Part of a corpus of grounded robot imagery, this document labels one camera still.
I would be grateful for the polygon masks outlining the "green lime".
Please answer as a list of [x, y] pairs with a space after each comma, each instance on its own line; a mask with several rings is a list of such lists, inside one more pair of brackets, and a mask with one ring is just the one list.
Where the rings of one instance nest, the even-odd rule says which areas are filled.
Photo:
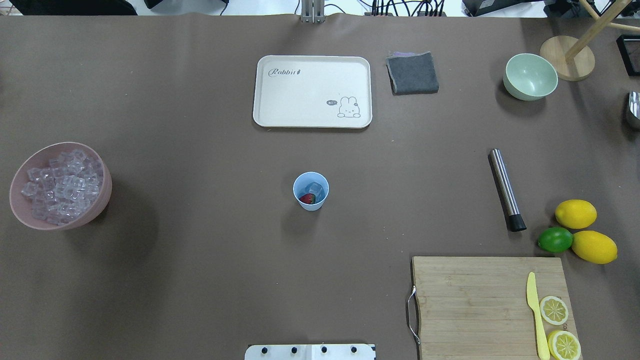
[[550, 253], [562, 253], [571, 248], [574, 235], [563, 227], [549, 227], [542, 231], [537, 240], [540, 249]]

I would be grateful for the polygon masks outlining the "single ice cube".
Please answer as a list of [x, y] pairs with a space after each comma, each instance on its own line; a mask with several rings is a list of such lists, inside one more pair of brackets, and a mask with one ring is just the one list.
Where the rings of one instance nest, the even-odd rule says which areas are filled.
[[305, 191], [307, 194], [313, 194], [318, 199], [323, 196], [324, 189], [320, 183], [314, 181], [305, 188]]

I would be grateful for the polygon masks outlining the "lemon half near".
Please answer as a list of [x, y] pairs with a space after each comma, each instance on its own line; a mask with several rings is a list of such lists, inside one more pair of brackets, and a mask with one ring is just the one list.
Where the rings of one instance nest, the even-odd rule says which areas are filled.
[[556, 360], [580, 360], [582, 346], [578, 337], [566, 330], [554, 330], [547, 337], [550, 354]]

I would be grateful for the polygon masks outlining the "steel muddler with black tip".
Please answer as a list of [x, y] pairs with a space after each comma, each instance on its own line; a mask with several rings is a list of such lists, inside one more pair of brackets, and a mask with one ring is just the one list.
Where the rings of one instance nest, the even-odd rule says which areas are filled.
[[508, 230], [511, 232], [525, 231], [527, 226], [518, 207], [502, 152], [498, 148], [493, 148], [489, 152], [488, 159], [502, 201]]

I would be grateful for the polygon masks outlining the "light blue plastic cup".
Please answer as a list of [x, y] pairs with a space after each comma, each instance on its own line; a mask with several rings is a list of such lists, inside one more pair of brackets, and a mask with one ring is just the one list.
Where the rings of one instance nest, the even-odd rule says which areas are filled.
[[[323, 186], [324, 191], [323, 191], [322, 197], [318, 198], [315, 204], [309, 205], [306, 203], [301, 203], [298, 200], [298, 198], [306, 194], [306, 187], [312, 182], [320, 183]], [[298, 204], [302, 208], [304, 208], [307, 211], [316, 211], [316, 210], [319, 210], [323, 206], [323, 203], [326, 201], [327, 196], [329, 195], [329, 192], [330, 192], [330, 187], [329, 187], [329, 182], [327, 181], [325, 176], [315, 171], [307, 171], [305, 173], [298, 175], [298, 177], [294, 181], [292, 190], [293, 190], [295, 199], [297, 200]]]

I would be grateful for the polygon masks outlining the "lemon half far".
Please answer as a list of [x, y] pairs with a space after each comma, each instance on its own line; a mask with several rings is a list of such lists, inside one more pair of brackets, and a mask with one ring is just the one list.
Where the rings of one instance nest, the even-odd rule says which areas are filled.
[[551, 325], [562, 326], [569, 320], [569, 306], [560, 297], [545, 296], [540, 300], [539, 309], [542, 319]]

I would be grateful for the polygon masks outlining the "yellow plastic knife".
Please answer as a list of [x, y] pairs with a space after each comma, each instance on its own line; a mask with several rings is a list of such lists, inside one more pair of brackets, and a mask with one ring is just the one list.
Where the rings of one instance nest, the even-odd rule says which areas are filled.
[[537, 277], [529, 272], [526, 279], [526, 303], [534, 317], [535, 347], [540, 360], [550, 360], [551, 353], [547, 344], [540, 304], [538, 302]]

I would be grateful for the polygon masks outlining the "grey folded cloth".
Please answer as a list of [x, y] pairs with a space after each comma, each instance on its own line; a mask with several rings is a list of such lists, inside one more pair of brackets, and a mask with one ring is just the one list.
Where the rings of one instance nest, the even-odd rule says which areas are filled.
[[395, 53], [385, 59], [394, 95], [434, 94], [440, 85], [430, 51]]

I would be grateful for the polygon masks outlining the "wooden cutting board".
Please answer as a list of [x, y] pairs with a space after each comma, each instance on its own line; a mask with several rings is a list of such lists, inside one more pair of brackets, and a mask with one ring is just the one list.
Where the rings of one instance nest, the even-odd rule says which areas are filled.
[[540, 299], [571, 305], [555, 257], [414, 256], [411, 267], [421, 360], [537, 360], [530, 272]]

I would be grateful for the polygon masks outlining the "wooden glass stand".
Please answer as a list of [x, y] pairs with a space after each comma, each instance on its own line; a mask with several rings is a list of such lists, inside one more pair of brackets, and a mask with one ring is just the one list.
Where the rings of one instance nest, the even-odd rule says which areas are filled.
[[599, 14], [587, 0], [579, 0], [585, 11], [594, 19], [580, 38], [567, 35], [551, 37], [542, 43], [540, 56], [553, 66], [558, 77], [565, 81], [578, 82], [590, 76], [595, 68], [595, 56], [588, 44], [606, 27], [638, 33], [638, 26], [613, 22], [631, 3], [630, 0], [615, 0], [603, 14]]

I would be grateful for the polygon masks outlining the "cream rectangular tray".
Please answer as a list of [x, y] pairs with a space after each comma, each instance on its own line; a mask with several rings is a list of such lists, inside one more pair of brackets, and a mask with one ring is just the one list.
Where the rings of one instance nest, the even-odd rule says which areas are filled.
[[359, 56], [265, 55], [253, 120], [265, 128], [364, 129], [373, 119], [371, 67]]

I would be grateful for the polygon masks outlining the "whole yellow lemon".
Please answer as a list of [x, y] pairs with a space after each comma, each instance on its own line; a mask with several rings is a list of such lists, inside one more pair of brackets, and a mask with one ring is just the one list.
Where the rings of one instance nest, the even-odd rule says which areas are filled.
[[556, 221], [565, 228], [584, 229], [592, 225], [598, 212], [592, 203], [583, 199], [569, 199], [554, 210]]

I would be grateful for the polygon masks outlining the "pink bowl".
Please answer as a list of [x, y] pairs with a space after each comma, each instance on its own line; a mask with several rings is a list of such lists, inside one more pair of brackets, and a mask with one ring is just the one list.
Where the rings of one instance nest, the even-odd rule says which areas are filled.
[[[77, 218], [69, 220], [67, 223], [54, 224], [46, 219], [38, 219], [32, 216], [32, 202], [22, 194], [22, 190], [29, 180], [28, 171], [43, 166], [48, 160], [54, 158], [62, 152], [82, 150], [90, 158], [98, 161], [102, 166], [103, 181], [99, 185], [96, 199], [87, 210], [83, 211]], [[112, 194], [113, 182], [109, 168], [103, 158], [90, 146], [73, 141], [64, 141], [48, 145], [29, 157], [14, 174], [10, 184], [8, 201], [10, 208], [18, 221], [27, 226], [40, 231], [64, 231], [84, 226], [93, 221], [103, 212], [109, 203]]]

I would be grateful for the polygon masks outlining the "clear ice cubes pile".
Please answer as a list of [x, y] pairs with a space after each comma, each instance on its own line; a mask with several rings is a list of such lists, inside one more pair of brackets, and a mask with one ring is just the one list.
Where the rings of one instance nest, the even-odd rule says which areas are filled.
[[104, 180], [100, 162], [80, 149], [54, 155], [27, 173], [22, 194], [31, 202], [32, 216], [57, 225], [86, 211]]

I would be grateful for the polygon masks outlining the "lemon half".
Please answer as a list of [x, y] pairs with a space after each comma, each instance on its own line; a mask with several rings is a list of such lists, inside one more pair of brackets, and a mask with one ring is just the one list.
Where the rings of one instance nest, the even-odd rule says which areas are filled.
[[540, 300], [539, 309], [542, 319], [551, 325], [562, 326], [569, 320], [569, 306], [560, 297], [545, 296]]
[[578, 337], [566, 330], [554, 330], [547, 337], [550, 354], [556, 360], [580, 360], [582, 346]]

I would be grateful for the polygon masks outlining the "red strawberry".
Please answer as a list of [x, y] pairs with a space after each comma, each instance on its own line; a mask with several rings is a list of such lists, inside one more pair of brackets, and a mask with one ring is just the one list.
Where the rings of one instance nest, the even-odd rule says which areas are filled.
[[317, 203], [317, 196], [314, 193], [302, 194], [302, 196], [298, 198], [298, 201], [306, 205], [315, 205]]

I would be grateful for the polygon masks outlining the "light green bowl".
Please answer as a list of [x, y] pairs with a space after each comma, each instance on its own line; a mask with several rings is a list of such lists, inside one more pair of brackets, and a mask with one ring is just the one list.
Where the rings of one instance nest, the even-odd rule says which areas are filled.
[[536, 101], [557, 89], [559, 77], [543, 57], [522, 53], [508, 60], [502, 80], [506, 91], [517, 100]]

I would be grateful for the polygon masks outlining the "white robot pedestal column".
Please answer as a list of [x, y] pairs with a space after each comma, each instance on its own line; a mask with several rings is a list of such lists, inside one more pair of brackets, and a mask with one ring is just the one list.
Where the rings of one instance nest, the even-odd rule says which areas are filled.
[[375, 360], [374, 344], [256, 344], [247, 348], [245, 360]]

